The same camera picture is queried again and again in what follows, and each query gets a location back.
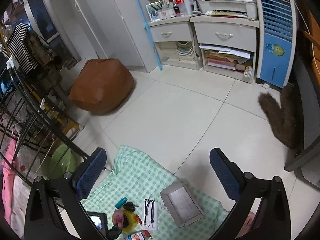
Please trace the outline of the yellow tape roll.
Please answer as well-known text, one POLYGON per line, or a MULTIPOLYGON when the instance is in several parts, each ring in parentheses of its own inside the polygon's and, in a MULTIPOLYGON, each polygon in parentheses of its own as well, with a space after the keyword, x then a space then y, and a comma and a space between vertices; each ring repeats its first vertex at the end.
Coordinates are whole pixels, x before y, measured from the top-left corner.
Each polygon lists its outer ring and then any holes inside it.
POLYGON ((112 223, 117 224, 123 232, 130 232, 136 228, 138 220, 134 212, 116 209, 112 215, 112 223))

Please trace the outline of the black car key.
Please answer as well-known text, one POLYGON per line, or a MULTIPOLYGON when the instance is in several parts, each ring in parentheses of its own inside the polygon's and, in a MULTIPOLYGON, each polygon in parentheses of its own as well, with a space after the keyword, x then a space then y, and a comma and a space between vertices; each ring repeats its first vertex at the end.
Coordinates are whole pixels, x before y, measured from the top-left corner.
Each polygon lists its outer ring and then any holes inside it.
POLYGON ((122 205, 122 208, 129 212, 135 212, 137 207, 138 205, 134 204, 133 202, 125 202, 122 205))

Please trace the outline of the white power bank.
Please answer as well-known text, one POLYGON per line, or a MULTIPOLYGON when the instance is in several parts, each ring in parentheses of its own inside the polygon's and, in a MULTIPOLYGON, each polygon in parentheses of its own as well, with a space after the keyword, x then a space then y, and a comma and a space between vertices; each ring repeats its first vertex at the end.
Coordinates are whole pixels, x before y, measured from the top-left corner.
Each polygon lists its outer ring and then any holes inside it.
POLYGON ((145 199, 143 203, 142 229, 147 231, 158 230, 158 202, 145 199))

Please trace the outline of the teal plastic case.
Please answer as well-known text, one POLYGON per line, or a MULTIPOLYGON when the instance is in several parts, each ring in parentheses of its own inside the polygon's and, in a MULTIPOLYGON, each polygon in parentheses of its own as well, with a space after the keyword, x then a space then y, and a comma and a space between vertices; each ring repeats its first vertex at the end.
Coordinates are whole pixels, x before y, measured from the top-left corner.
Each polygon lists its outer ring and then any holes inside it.
POLYGON ((116 209, 121 209, 122 206, 127 202, 127 198, 123 197, 121 198, 121 200, 119 202, 117 202, 117 204, 115 205, 116 209))

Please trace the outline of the green plastic basin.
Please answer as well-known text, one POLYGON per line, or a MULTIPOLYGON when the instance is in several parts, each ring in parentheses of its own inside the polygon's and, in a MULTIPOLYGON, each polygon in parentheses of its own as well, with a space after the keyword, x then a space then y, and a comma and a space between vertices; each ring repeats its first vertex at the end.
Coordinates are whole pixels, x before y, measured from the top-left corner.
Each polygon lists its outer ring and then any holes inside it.
POLYGON ((47 179, 61 178, 66 172, 74 172, 76 160, 72 150, 65 144, 60 145, 53 153, 48 170, 45 171, 47 179))

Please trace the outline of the red pen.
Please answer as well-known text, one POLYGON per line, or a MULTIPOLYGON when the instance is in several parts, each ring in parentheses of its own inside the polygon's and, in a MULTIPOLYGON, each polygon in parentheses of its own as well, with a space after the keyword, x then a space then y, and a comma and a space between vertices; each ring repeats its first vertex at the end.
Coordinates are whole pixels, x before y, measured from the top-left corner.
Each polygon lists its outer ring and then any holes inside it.
POLYGON ((140 225, 142 225, 142 220, 140 219, 139 215, 136 215, 136 220, 138 221, 138 223, 139 223, 140 225))

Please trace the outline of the green checkered cloth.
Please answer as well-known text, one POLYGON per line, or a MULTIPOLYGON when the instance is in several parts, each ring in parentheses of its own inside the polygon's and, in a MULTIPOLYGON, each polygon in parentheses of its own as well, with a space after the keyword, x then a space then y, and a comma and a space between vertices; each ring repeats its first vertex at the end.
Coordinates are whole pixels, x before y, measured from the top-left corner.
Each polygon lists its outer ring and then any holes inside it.
MULTIPOLYGON (((145 199, 154 199, 163 204, 160 192, 172 183, 181 180, 153 160, 146 153, 129 146, 120 146, 114 159, 111 173, 81 201, 86 211, 105 213, 108 226, 115 205, 122 198, 136 204, 137 213, 143 215, 145 199)), ((222 204, 207 194, 186 184, 186 188, 200 205, 204 217, 195 223, 180 228, 168 210, 159 210, 159 230, 153 239, 209 239, 228 215, 222 204)))

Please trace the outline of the grey cardboard box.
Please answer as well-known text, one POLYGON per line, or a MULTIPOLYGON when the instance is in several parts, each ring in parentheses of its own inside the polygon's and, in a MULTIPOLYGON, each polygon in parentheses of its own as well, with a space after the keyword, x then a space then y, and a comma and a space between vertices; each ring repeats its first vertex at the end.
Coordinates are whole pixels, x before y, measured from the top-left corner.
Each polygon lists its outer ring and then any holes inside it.
POLYGON ((172 183, 160 192, 163 204, 179 228, 203 218, 203 211, 191 191, 183 183, 172 183))

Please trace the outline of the black metal drying rack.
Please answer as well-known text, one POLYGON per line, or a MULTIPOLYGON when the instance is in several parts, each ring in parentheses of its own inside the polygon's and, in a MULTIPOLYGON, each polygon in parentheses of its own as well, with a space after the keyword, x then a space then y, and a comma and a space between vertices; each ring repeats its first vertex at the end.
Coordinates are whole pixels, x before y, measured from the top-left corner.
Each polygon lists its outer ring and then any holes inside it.
POLYGON ((75 158, 89 156, 73 142, 80 125, 54 90, 60 58, 26 23, 7 28, 1 42, 1 161, 28 186, 45 175, 49 158, 62 144, 75 158))

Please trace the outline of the brown furry cloth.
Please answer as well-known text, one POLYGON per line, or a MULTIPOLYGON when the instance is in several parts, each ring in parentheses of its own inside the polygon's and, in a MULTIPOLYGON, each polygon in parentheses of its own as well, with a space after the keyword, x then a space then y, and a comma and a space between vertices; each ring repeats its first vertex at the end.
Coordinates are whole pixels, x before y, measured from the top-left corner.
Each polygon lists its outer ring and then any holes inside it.
POLYGON ((283 87, 280 102, 270 93, 260 93, 258 103, 267 117, 273 135, 288 148, 297 148, 302 136, 302 122, 295 88, 292 85, 283 87))

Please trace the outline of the right white nightstand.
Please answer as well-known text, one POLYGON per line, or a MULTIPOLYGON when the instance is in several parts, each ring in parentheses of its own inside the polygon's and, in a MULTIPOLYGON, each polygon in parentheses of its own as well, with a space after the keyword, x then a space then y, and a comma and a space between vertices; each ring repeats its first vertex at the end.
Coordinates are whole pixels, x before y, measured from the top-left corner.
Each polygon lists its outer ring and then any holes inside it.
POLYGON ((190 19, 194 25, 202 53, 204 70, 224 75, 246 83, 254 81, 258 55, 259 21, 246 18, 217 16, 195 16, 190 19), (209 63, 205 51, 213 50, 252 61, 247 74, 236 69, 223 68, 209 63))

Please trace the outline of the white nightstand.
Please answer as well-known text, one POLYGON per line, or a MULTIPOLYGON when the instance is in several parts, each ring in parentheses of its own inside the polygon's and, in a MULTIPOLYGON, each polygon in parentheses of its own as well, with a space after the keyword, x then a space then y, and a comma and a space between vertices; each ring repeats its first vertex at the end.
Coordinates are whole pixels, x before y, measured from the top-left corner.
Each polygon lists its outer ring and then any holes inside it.
POLYGON ((192 17, 189 15, 149 23, 161 63, 193 70, 203 67, 192 17))
POLYGON ((246 18, 217 16, 195 16, 190 19, 194 25, 202 53, 204 70, 224 75, 246 83, 254 81, 258 55, 259 21, 246 18), (236 69, 223 68, 209 63, 205 51, 213 50, 252 61, 247 74, 236 69))

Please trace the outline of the left white nightstand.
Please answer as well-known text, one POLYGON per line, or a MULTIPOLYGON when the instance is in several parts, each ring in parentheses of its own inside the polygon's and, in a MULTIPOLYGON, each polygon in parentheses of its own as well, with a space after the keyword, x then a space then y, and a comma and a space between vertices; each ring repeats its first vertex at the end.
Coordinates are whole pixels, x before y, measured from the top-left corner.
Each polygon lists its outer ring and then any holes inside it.
POLYGON ((193 70, 203 67, 192 17, 189 15, 149 23, 161 63, 193 70))

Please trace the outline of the white wardrobe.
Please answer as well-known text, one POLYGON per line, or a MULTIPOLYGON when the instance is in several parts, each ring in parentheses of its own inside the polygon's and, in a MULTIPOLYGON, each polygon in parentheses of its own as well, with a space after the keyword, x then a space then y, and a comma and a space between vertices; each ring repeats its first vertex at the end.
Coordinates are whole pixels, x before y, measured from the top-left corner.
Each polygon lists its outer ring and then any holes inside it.
POLYGON ((80 25, 99 58, 116 58, 146 73, 158 67, 145 27, 148 0, 48 1, 68 34, 80 25))

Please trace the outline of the blue white air cooler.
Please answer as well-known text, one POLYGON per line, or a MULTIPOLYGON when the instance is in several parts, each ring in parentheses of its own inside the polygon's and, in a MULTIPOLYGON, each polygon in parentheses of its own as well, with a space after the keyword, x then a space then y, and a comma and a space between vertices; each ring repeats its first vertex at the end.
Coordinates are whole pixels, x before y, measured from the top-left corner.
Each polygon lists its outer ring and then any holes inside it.
POLYGON ((259 18, 257 78, 287 85, 295 56, 297 18, 294 0, 256 0, 259 18))

